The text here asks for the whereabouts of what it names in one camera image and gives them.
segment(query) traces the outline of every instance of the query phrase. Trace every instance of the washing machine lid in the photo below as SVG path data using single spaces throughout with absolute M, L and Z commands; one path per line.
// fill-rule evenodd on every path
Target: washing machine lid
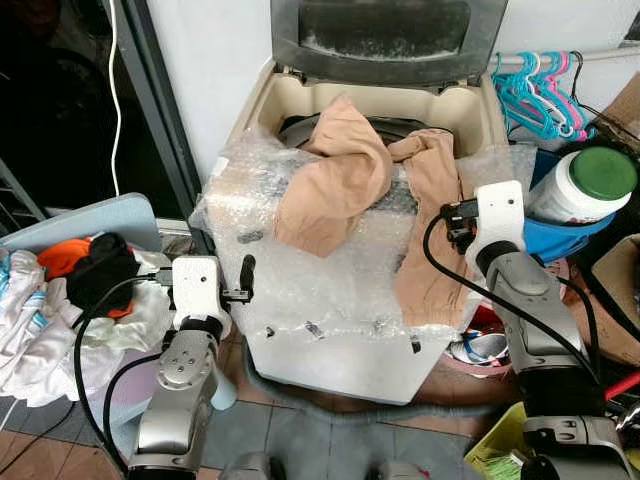
M 271 0 L 273 56 L 308 77 L 436 86 L 486 70 L 507 0 Z

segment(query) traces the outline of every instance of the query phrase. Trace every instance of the yellow basket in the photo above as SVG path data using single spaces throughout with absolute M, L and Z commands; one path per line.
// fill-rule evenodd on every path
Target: yellow basket
M 513 405 L 489 433 L 469 451 L 464 460 L 486 480 L 494 480 L 485 469 L 487 460 L 509 455 L 517 450 L 523 455 L 531 456 L 532 451 L 524 441 L 522 428 L 527 419 L 522 402 Z

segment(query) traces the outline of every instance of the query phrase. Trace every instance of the black cloth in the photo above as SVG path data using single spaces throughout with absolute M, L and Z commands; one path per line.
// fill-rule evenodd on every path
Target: black cloth
M 136 276 L 139 265 L 127 243 L 117 233 L 105 233 L 91 242 L 89 255 L 78 260 L 67 278 L 67 297 L 83 310 L 92 309 L 119 282 Z M 95 316 L 105 316 L 110 310 L 124 310 L 133 298 L 133 284 L 118 288 Z

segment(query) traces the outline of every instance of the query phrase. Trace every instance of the floor tile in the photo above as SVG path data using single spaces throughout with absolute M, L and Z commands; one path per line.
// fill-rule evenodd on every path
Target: floor tile
M 463 480 L 471 468 L 463 460 L 472 443 L 468 438 L 415 428 L 394 429 L 396 460 L 428 470 L 434 480 Z
M 287 478 L 327 478 L 331 425 L 289 408 L 273 407 L 267 453 L 280 460 Z
M 240 329 L 235 323 L 231 324 L 231 332 L 229 335 L 222 341 L 223 343 L 242 343 L 242 333 L 240 333 Z
M 34 438 L 18 433 L 5 456 L 3 467 Z M 72 447 L 71 443 L 41 438 L 3 474 L 2 480 L 55 479 Z
M 267 395 L 249 383 L 242 364 L 242 345 L 233 344 L 230 346 L 229 359 L 223 371 L 231 383 L 235 385 L 238 391 L 238 400 L 265 405 L 273 404 Z
M 521 398 L 513 374 L 475 378 L 439 361 L 422 383 L 412 403 L 482 405 L 516 402 Z
M 113 441 L 120 450 L 120 453 L 128 459 L 133 453 L 136 438 L 138 436 L 138 426 L 140 425 L 140 417 L 136 417 L 127 423 L 113 428 L 111 434 Z M 87 447 L 97 447 L 98 441 L 89 424 L 82 427 L 76 443 Z
M 222 469 L 238 455 L 264 451 L 271 406 L 236 402 L 209 421 L 202 466 Z
M 317 406 L 324 408 L 325 410 L 333 411 L 334 409 L 335 395 L 333 393 L 310 390 L 308 388 L 298 387 L 296 385 L 280 384 L 278 388 L 282 392 L 287 393 L 293 397 L 309 400 L 310 402 L 315 403 Z M 290 408 L 285 403 L 280 403 L 278 401 L 274 401 L 273 404 L 279 407 Z
M 74 445 L 56 480 L 120 480 L 118 470 L 99 448 Z
M 216 364 L 218 368 L 224 372 L 227 367 L 227 361 L 229 360 L 229 354 L 231 353 L 231 344 L 222 342 L 220 344 L 220 351 L 218 352 L 218 358 Z
M 478 418 L 415 417 L 390 423 L 479 439 L 491 430 L 496 421 L 497 419 L 491 416 Z
M 0 397 L 0 422 L 4 419 L 14 401 L 15 399 L 13 397 Z M 9 420 L 5 425 L 5 429 L 19 431 L 20 427 L 22 427 L 29 416 L 29 413 L 30 411 L 27 408 L 27 402 L 25 400 L 20 400 L 11 412 Z
M 7 451 L 9 450 L 9 447 L 11 446 L 13 440 L 17 435 L 18 434 L 16 432 L 11 432 L 8 430 L 3 430 L 2 432 L 0 432 L 0 466 L 4 465 Z
M 69 411 L 71 402 L 60 398 L 49 405 L 31 409 L 31 413 L 20 431 L 30 435 L 39 435 L 58 423 Z M 74 442 L 80 430 L 87 424 L 87 419 L 79 403 L 73 408 L 71 415 L 57 428 L 47 434 L 47 438 Z
M 469 465 L 467 465 L 466 462 L 464 465 L 465 467 L 464 467 L 464 472 L 462 477 L 464 480 L 484 480 L 484 477 L 480 473 L 476 472 Z
M 214 470 L 212 468 L 201 468 L 198 472 L 196 480 L 218 480 L 222 472 L 220 470 Z
M 343 395 L 335 395 L 333 401 L 333 410 L 336 412 L 364 412 L 384 407 L 385 405 L 379 403 Z
M 96 439 L 96 436 L 88 423 L 84 425 L 80 430 L 80 433 L 76 437 L 76 443 L 79 445 L 84 445 L 85 447 L 98 446 L 98 440 Z
M 371 466 L 393 459 L 394 428 L 382 424 L 334 425 L 328 478 L 365 478 Z

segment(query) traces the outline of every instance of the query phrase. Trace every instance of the clothes hanger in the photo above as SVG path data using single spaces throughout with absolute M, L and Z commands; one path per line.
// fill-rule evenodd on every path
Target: clothes hanger
M 545 52 L 543 55 L 551 59 L 551 64 L 549 69 L 541 72 L 533 79 L 538 93 L 558 106 L 569 119 L 574 130 L 582 130 L 584 119 L 580 111 L 575 108 L 573 102 L 566 95 L 563 95 L 564 92 L 558 88 L 557 77 L 565 73 L 570 66 L 568 56 L 563 55 L 561 52 Z
M 559 108 L 557 103 L 550 101 L 544 95 L 540 95 L 540 90 L 542 90 L 544 93 L 548 93 L 546 84 L 542 85 L 543 87 L 542 89 L 539 88 L 540 85 L 536 86 L 534 84 L 533 78 L 538 77 L 540 75 L 540 67 L 542 65 L 542 60 L 540 59 L 540 55 L 538 55 L 535 52 L 532 52 L 531 55 L 533 55 L 533 58 L 535 59 L 536 68 L 533 74 L 525 77 L 525 79 L 529 85 L 529 88 L 532 91 L 532 94 L 540 98 L 542 103 L 547 106 L 547 112 L 549 112 L 549 114 L 553 117 L 558 127 L 558 134 L 562 137 L 568 137 L 573 135 L 574 129 L 573 129 L 573 122 L 571 122 L 571 116 L 567 115 L 566 111 L 563 111 L 561 108 Z M 552 61 L 550 69 L 554 69 L 554 68 L 557 69 L 557 67 L 554 65 Z
M 498 57 L 498 61 L 496 62 L 495 70 L 491 74 L 491 82 L 493 83 L 496 89 L 496 94 L 497 94 L 496 96 L 498 97 L 498 101 L 500 102 L 500 110 L 502 110 L 502 115 L 504 115 L 505 126 L 507 127 L 507 136 L 508 136 L 511 133 L 511 122 L 509 121 L 509 117 L 507 116 L 507 107 L 502 101 L 502 97 L 500 96 L 500 93 L 498 91 L 498 82 L 502 81 L 502 77 L 500 76 L 502 75 L 500 73 L 500 70 L 502 69 L 502 54 L 498 52 L 496 55 Z
M 569 55 L 569 53 L 567 52 L 559 52 L 559 54 L 562 58 L 562 67 L 563 67 L 559 71 L 559 75 L 561 75 L 566 73 L 569 70 L 569 68 L 571 67 L 572 59 L 571 59 L 571 55 Z M 585 130 L 586 126 L 589 124 L 589 120 L 587 119 L 586 114 L 584 113 L 584 111 L 582 110 L 578 102 L 573 97 L 571 97 L 571 95 L 569 95 L 567 92 L 565 92 L 564 90 L 558 87 L 557 80 L 555 80 L 552 86 L 553 88 L 555 88 L 555 91 L 558 93 L 560 98 L 562 98 L 563 101 L 566 101 L 567 104 L 569 105 L 569 108 L 575 112 L 574 114 L 575 117 L 579 118 L 579 121 L 577 122 L 579 127 L 576 127 L 576 128 L 584 132 L 584 138 L 580 138 L 580 140 L 586 140 L 588 138 L 592 138 L 595 135 L 595 129 L 591 128 L 589 129 L 589 132 Z
M 557 124 L 566 124 L 566 117 L 555 105 L 536 94 L 531 82 L 531 76 L 537 74 L 540 69 L 540 57 L 528 52 L 518 55 L 523 58 L 523 66 L 519 72 L 514 74 L 494 72 L 494 84 L 501 99 L 505 117 L 528 128 L 541 138 L 557 138 L 559 136 Z

